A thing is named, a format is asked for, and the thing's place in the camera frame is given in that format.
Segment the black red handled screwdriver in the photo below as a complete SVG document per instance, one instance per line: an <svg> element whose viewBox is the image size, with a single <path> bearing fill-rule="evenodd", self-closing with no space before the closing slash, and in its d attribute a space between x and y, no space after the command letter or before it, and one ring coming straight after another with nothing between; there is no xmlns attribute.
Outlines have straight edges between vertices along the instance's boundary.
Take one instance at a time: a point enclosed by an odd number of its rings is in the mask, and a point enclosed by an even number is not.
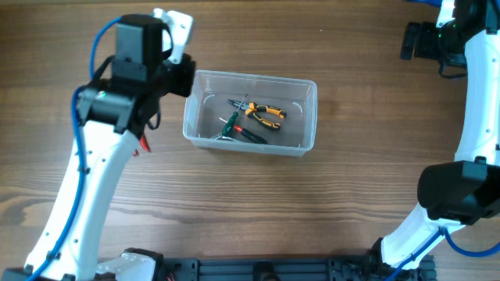
<svg viewBox="0 0 500 281"><path fill-rule="evenodd" d="M263 137L260 137L259 135L251 132L250 130L245 129L244 127L241 127L241 126L234 124L234 128L232 129L231 132L233 132L233 131L239 133L240 135L242 135L246 139L250 140L254 144L268 144L267 140L265 140Z"/></svg>

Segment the red handled pruning shears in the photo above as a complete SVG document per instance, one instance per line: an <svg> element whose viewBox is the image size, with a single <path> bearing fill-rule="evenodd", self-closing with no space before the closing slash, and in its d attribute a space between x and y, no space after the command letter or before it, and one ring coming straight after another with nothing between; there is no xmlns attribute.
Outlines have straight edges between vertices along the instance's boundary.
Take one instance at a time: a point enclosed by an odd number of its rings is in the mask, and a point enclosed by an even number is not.
<svg viewBox="0 0 500 281"><path fill-rule="evenodd" d="M146 152L151 152L151 148L148 144L148 141L147 141L147 138L144 134L142 134L141 138L139 139L139 144L141 145L142 149ZM137 157L139 156L139 152L138 150L135 150L134 153L133 153L133 156L134 157Z"/></svg>

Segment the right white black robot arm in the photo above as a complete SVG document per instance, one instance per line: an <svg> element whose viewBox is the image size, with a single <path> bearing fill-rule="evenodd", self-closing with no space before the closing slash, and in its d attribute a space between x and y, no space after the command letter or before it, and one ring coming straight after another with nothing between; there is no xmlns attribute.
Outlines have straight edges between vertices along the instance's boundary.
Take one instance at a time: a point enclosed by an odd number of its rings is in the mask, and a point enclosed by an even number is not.
<svg viewBox="0 0 500 281"><path fill-rule="evenodd" d="M457 253L483 258L495 245L467 251L452 233L499 212L499 2L442 0L434 23L409 23L400 57L435 60L462 69L449 79L466 78L466 106L453 162L430 165L419 178L417 204L402 224L380 238L362 264L366 278L408 279L424 256L446 241Z"/></svg>

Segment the silver metal wrench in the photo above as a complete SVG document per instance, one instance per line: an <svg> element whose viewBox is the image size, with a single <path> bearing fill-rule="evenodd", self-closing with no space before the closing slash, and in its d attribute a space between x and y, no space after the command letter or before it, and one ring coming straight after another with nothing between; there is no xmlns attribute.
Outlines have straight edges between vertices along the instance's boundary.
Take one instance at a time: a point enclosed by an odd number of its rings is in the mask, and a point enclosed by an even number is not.
<svg viewBox="0 0 500 281"><path fill-rule="evenodd" d="M232 142L238 142L238 140L234 139L233 137L228 137L224 136L221 133L218 133L217 135L211 137L212 140L219 140L219 141L232 141Z"/></svg>

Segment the green handled screwdriver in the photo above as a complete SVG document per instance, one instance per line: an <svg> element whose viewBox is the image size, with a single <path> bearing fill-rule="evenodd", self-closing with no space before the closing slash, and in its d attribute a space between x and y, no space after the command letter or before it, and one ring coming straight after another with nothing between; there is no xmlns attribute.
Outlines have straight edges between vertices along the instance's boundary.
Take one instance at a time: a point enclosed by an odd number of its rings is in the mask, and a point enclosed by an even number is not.
<svg viewBox="0 0 500 281"><path fill-rule="evenodd" d="M223 128L221 132L223 137L228 137L230 132L234 128L234 124L236 122L236 119L238 118L238 112L241 110L241 107L245 103L247 97L248 95L245 95L242 101L227 100L227 102L230 105L234 105L237 109L233 112L232 116L227 120L226 125Z"/></svg>

